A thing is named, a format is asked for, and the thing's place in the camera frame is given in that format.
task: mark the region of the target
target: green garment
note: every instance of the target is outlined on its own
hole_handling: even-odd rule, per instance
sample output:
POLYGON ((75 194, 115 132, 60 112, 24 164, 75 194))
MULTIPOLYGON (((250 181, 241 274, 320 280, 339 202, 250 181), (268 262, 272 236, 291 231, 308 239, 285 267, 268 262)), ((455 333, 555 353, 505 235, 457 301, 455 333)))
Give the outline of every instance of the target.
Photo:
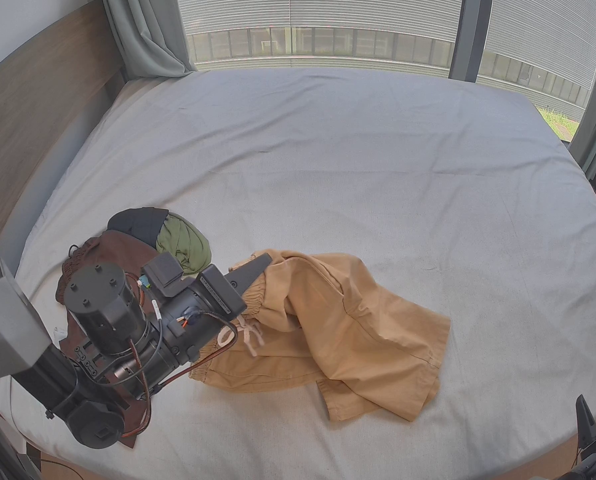
POLYGON ((195 275, 212 262, 212 250, 205 236, 180 215, 169 212, 156 240, 158 252, 171 252, 185 275, 195 275))

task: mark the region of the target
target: white drawstring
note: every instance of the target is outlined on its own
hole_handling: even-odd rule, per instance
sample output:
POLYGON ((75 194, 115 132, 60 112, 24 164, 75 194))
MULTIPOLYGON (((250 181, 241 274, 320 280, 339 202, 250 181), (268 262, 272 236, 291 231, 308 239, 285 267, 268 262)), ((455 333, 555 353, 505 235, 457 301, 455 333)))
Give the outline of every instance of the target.
MULTIPOLYGON (((238 331, 242 331, 245 345, 249 349, 249 353, 252 356, 257 357, 258 353, 251 345, 251 333, 253 333, 253 335, 258 340, 258 345, 264 345, 265 341, 262 339, 262 331, 260 330, 260 324, 258 323, 258 321, 252 320, 251 322, 252 323, 249 323, 242 316, 238 315, 236 317, 236 329, 238 331)), ((232 339, 233 331, 228 327, 223 327, 221 331, 218 333, 218 346, 224 347, 232 339)))

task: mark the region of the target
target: black garment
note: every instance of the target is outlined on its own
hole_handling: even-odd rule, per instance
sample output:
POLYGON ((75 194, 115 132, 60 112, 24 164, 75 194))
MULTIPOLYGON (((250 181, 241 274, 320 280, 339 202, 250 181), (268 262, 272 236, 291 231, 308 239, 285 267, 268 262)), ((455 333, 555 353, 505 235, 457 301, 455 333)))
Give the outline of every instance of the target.
POLYGON ((107 229, 121 231, 156 248, 156 240, 169 210, 162 208, 129 208, 109 219, 107 229))

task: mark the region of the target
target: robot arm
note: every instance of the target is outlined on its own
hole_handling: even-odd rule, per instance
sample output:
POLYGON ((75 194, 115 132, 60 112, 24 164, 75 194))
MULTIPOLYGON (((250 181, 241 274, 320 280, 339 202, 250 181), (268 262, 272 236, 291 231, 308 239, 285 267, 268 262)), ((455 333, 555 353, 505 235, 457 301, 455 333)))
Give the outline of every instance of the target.
POLYGON ((141 284, 160 308, 149 317, 117 265, 81 268, 65 293, 67 308, 87 334, 73 361, 53 345, 0 261, 0 377, 12 375, 80 443, 108 447, 125 431, 126 403, 112 385, 122 383, 136 398, 144 395, 132 347, 155 394, 166 376, 195 362, 200 348, 246 309, 241 295, 270 262, 265 254, 226 276, 209 265, 197 279, 182 279, 178 261, 162 253, 142 268, 141 284))

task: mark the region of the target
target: bed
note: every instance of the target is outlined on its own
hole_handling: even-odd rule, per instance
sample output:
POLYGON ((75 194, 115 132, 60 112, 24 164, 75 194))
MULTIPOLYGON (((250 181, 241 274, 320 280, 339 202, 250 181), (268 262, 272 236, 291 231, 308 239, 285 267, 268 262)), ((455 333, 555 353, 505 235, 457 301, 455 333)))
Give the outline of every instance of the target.
POLYGON ((223 271, 267 247, 359 256, 451 317, 440 391, 413 423, 332 424, 315 385, 236 395, 182 378, 134 449, 92 450, 0 380, 0 412, 54 456, 113 479, 489 478, 571 437, 580 393, 596 413, 596 196, 524 96, 344 68, 128 83, 16 275, 55 342, 70 245, 144 205, 197 225, 223 271))

